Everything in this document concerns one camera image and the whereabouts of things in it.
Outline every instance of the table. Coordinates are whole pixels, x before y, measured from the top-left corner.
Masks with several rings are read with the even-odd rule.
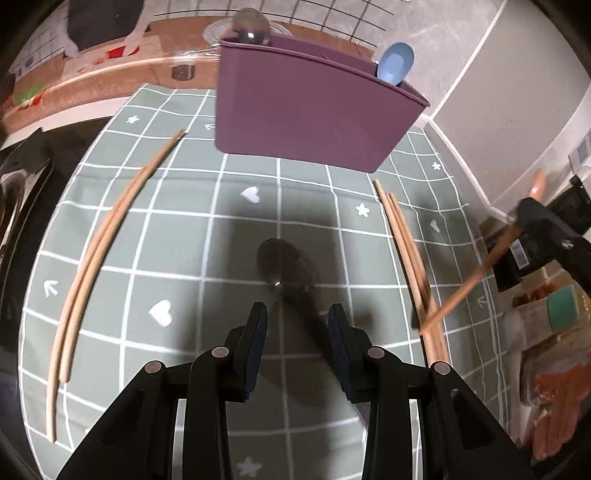
[[[88,429],[148,361],[188,362],[263,301],[269,328],[258,383],[228,405],[236,478],[361,477],[365,432],[297,316],[256,267],[284,239],[316,266],[317,308],[349,319],[403,361],[424,364],[404,271],[372,179],[393,192],[440,304],[485,247],[469,206],[424,132],[412,128],[374,174],[215,148],[214,90],[145,85],[109,121],[58,203],[31,273],[20,333],[20,394],[41,471],[55,478]],[[179,128],[187,135],[147,183],[105,260],[86,310],[72,379],[58,397],[56,444],[44,435],[51,344],[92,233],[125,185]],[[454,368],[507,425],[504,345],[492,274],[445,319]],[[183,405],[175,460],[180,474]],[[415,468],[421,445],[416,403]]]

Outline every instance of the purple container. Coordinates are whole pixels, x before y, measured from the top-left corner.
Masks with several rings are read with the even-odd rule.
[[[409,84],[378,80],[377,65],[316,43],[221,40],[216,146],[374,172],[429,102]]]

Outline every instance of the tiled wall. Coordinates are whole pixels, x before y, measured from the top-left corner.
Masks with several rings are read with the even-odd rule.
[[[369,48],[383,40],[396,0],[147,0],[155,20],[193,16],[232,16],[244,7],[262,11],[269,20],[325,31]],[[57,34],[67,18],[68,1],[47,18],[31,36],[10,71],[17,78],[63,51]]]
[[[303,25],[367,47],[376,47],[394,14],[393,1],[376,0],[160,0],[157,18],[233,15],[244,7],[269,20]]]
[[[67,16],[68,9],[67,2],[65,2],[33,32],[10,68],[10,72],[14,73],[17,79],[36,66],[61,54],[64,45],[57,38],[56,25]]]

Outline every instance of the wooden stick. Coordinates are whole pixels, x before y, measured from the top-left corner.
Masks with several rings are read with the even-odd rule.
[[[141,191],[146,181],[154,174],[156,169],[164,161],[170,150],[175,146],[178,139],[183,135],[184,131],[179,130],[173,138],[166,143],[165,146],[158,152],[152,162],[146,165],[138,173],[138,181],[133,185],[132,189],[126,190],[122,196],[124,197],[120,208],[115,212],[111,222],[107,226],[103,238],[100,240],[99,246],[96,248],[92,256],[92,260],[88,266],[80,290],[76,296],[76,301],[72,307],[72,315],[68,322],[68,328],[66,332],[66,342],[64,344],[64,351],[61,356],[60,366],[60,381],[66,383],[70,381],[70,371],[72,369],[72,359],[74,357],[74,347],[76,346],[76,340],[78,338],[78,332],[80,331],[80,324],[82,323],[82,316],[86,309],[90,292],[95,284],[97,275],[99,274],[100,267],[103,264],[103,260],[111,247],[111,243],[115,239],[115,235],[127,215],[127,211],[131,207],[131,204]]]
[[[532,197],[534,200],[538,202],[544,195],[546,179],[541,172],[536,172],[534,175],[534,183],[530,190],[529,197]],[[482,265],[478,265],[472,275],[468,277],[468,279],[462,283],[462,285],[451,295],[441,308],[435,312],[435,314],[431,315],[424,325],[422,325],[420,333],[423,335],[429,328],[432,328],[434,325],[437,325],[441,322],[441,320],[449,315],[449,313],[456,308],[456,306],[464,299],[466,296],[472,291],[474,287],[478,284],[480,279],[486,274],[488,270],[492,268],[494,264],[496,264],[499,259],[505,254],[511,244],[519,238],[522,230],[517,225],[510,225],[505,228],[505,231],[501,234],[499,239],[496,242],[496,245],[493,247],[490,254],[486,256]]]
[[[388,223],[390,224],[390,228],[392,229],[392,234],[394,236],[396,245],[398,246],[398,250],[400,252],[400,257],[402,259],[402,264],[407,273],[408,287],[413,297],[413,303],[417,311],[419,324],[422,324],[426,320],[427,315],[425,312],[423,297],[421,296],[421,292],[418,288],[418,282],[413,269],[413,264],[408,253],[407,243],[404,241],[402,231],[397,221],[397,216],[394,213],[394,209],[390,204],[388,196],[384,193],[384,190],[379,180],[375,180],[375,186],[384,206],[384,210],[386,211]],[[423,337],[427,363],[429,365],[437,361],[449,362],[447,349],[445,348],[445,341],[443,339],[443,332],[439,330],[439,334],[440,335],[438,335],[437,330],[433,330],[432,332],[429,332],[428,335],[425,335]]]
[[[431,293],[431,287],[427,279],[427,273],[425,272],[423,260],[421,259],[421,255],[418,253],[417,244],[415,243],[413,235],[410,232],[410,228],[408,227],[408,223],[404,217],[404,214],[402,213],[400,205],[396,201],[396,197],[393,193],[388,193],[388,197],[394,208],[394,213],[397,216],[400,230],[402,231],[404,241],[408,248],[408,253],[410,254],[410,260],[413,264],[415,275],[417,276],[418,288],[421,291],[423,303],[427,305],[427,315],[432,315],[437,310],[437,304],[435,303],[435,299]]]
[[[47,378],[47,396],[46,396],[46,433],[47,438],[50,442],[56,441],[56,399],[57,399],[57,390],[59,386],[59,380],[64,378],[62,382],[66,382],[69,380],[69,370],[71,368],[72,360],[66,362],[67,364],[67,374],[58,375],[59,368],[60,368],[60,361],[63,363],[62,353],[64,350],[64,339],[66,340],[66,353],[68,356],[73,356],[73,347],[71,343],[75,343],[77,338],[77,333],[80,329],[81,323],[81,316],[82,313],[80,312],[80,307],[76,310],[77,314],[80,315],[80,318],[76,320],[77,325],[73,327],[74,332],[70,332],[70,326],[72,325],[71,314],[73,309],[76,305],[76,300],[79,293],[82,291],[83,296],[85,292],[83,289],[85,287],[88,288],[88,292],[86,293],[86,300],[90,293],[90,287],[88,287],[88,282],[84,282],[86,278],[86,274],[89,272],[89,268],[92,267],[94,275],[92,275],[92,281],[96,278],[98,274],[98,270],[100,269],[100,263],[102,263],[102,259],[105,257],[106,252],[117,232],[119,226],[123,218],[125,217],[127,211],[131,203],[134,201],[137,194],[143,188],[145,182],[154,174],[155,170],[158,166],[164,161],[166,156],[170,150],[175,146],[178,139],[183,135],[183,131],[179,130],[169,142],[166,143],[165,146],[156,154],[154,159],[144,168],[142,168],[137,175],[134,177],[133,181],[127,185],[126,189],[120,195],[120,197],[115,202],[113,208],[109,211],[106,218],[101,223],[99,229],[96,231],[94,237],[92,238],[88,250],[86,251],[86,255],[83,258],[80,267],[76,271],[76,275],[74,276],[74,280],[70,286],[70,290],[66,296],[66,301],[64,302],[64,306],[61,311],[60,315],[60,322],[57,327],[56,336],[54,338],[53,346],[51,348],[51,356],[50,356],[50,363],[49,363],[49,373]],[[100,262],[98,265],[98,269],[96,269],[96,263],[93,262],[94,258],[100,258]]]

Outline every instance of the air vent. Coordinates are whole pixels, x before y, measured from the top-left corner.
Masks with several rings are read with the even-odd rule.
[[[573,172],[577,173],[579,168],[591,155],[591,128],[587,130],[585,136],[581,139],[577,147],[570,153],[570,164]]]

